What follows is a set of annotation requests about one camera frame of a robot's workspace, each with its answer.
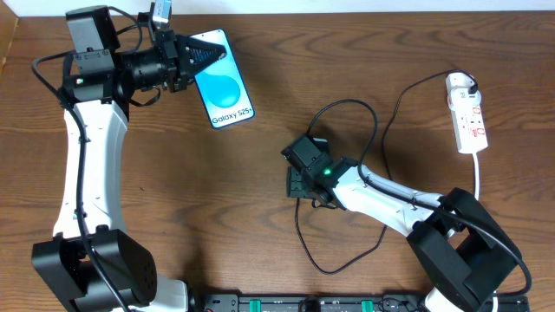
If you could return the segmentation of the blue Galaxy smartphone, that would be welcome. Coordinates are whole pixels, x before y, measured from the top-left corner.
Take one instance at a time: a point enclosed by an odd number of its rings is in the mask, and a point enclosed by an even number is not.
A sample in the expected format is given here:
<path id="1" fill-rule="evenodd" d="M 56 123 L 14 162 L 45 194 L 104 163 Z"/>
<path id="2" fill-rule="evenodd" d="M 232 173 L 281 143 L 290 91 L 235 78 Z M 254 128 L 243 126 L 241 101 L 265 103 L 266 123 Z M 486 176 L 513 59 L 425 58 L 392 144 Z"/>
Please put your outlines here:
<path id="1" fill-rule="evenodd" d="M 195 76 L 211 126 L 219 129 L 253 118 L 255 110 L 226 33 L 215 29 L 193 38 L 225 48 L 223 58 Z"/>

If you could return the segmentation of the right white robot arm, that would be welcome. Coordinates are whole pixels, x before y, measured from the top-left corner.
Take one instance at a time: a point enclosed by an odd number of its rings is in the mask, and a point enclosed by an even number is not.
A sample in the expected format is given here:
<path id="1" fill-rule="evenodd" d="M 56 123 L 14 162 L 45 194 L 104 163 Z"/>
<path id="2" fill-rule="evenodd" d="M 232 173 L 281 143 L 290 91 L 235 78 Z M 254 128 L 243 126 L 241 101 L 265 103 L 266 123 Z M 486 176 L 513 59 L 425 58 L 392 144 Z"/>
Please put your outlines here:
<path id="1" fill-rule="evenodd" d="M 419 192 L 360 162 L 332 159 L 326 140 L 303 134 L 283 149 L 287 195 L 359 212 L 402 234 L 434 288 L 429 311 L 478 311 L 520 266 L 519 249 L 470 192 Z"/>

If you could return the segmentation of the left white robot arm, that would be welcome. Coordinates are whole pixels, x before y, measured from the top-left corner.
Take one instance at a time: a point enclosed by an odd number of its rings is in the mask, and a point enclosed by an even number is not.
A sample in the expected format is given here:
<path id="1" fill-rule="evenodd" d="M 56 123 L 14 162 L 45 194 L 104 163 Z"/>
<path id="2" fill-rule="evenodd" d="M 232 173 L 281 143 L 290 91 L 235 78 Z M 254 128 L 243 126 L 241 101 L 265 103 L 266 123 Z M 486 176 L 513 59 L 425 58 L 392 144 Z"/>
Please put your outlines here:
<path id="1" fill-rule="evenodd" d="M 121 209 L 121 154 L 135 91 L 185 90 L 226 56 L 224 46 L 174 33 L 171 3 L 132 17 L 149 49 L 122 50 L 112 8 L 66 15 L 74 47 L 62 52 L 53 89 L 66 122 L 68 158 L 62 206 L 32 265 L 68 311 L 188 311 L 181 280 L 161 276 L 152 254 L 128 234 Z"/>

